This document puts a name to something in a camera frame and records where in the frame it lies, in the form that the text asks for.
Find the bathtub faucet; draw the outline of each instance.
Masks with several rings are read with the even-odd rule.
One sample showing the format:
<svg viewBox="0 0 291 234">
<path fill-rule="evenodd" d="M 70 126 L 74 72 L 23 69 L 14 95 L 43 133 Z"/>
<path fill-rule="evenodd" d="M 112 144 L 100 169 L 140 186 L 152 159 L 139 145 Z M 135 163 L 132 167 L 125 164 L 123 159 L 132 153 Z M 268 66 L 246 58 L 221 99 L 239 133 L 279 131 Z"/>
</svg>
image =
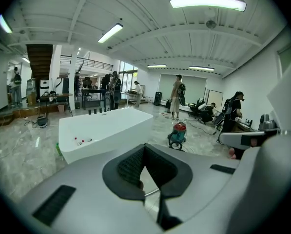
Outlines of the bathtub faucet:
<svg viewBox="0 0 291 234">
<path fill-rule="evenodd" d="M 104 112 L 106 112 L 106 99 L 110 101 L 110 111 L 111 111 L 111 99 L 109 97 L 105 97 L 104 99 Z"/>
</svg>

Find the blue vacuum cleaner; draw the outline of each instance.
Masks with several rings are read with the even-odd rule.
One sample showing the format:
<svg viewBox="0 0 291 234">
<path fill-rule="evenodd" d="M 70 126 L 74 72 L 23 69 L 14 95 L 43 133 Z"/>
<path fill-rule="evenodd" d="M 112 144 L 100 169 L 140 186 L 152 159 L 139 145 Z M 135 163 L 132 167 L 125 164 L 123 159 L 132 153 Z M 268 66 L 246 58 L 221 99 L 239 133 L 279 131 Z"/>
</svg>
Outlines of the blue vacuum cleaner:
<svg viewBox="0 0 291 234">
<path fill-rule="evenodd" d="M 186 124 L 179 122 L 173 127 L 173 132 L 168 135 L 169 148 L 173 148 L 173 144 L 179 147 L 178 150 L 182 150 L 182 143 L 186 141 Z"/>
</svg>

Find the glass railing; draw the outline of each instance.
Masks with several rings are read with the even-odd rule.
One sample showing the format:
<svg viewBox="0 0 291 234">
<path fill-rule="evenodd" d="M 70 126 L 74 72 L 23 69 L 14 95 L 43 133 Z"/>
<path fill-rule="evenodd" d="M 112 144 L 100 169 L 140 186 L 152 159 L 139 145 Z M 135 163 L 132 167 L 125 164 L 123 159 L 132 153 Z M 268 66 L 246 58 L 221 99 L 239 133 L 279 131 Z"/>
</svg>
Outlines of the glass railing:
<svg viewBox="0 0 291 234">
<path fill-rule="evenodd" d="M 61 56 L 60 64 L 69 65 L 71 64 L 71 62 L 72 62 L 72 56 Z M 104 62 L 77 57 L 76 67 L 79 67 L 81 64 L 88 67 L 100 68 L 100 69 L 109 70 L 109 71 L 111 71 L 113 68 L 113 65 L 110 65 Z"/>
</svg>

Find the green bottle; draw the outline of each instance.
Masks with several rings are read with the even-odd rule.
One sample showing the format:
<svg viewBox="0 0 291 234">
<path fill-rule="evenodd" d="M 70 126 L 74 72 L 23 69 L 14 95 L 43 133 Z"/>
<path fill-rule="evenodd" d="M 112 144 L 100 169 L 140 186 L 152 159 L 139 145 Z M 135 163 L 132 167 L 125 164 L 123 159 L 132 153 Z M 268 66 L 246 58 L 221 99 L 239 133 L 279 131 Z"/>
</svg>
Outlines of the green bottle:
<svg viewBox="0 0 291 234">
<path fill-rule="evenodd" d="M 56 149 L 59 156 L 62 156 L 61 150 L 59 149 L 58 143 L 56 144 Z"/>
</svg>

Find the white bathtub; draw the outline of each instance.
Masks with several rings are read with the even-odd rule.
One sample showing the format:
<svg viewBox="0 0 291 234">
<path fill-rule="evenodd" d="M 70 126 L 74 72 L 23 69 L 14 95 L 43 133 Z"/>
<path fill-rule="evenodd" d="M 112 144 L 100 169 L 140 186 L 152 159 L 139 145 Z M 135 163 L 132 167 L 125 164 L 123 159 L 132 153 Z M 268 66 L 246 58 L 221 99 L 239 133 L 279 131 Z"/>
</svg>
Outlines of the white bathtub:
<svg viewBox="0 0 291 234">
<path fill-rule="evenodd" d="M 128 151 L 148 141 L 152 122 L 153 115 L 134 108 L 62 118 L 59 148 L 68 164 L 115 149 Z"/>
</svg>

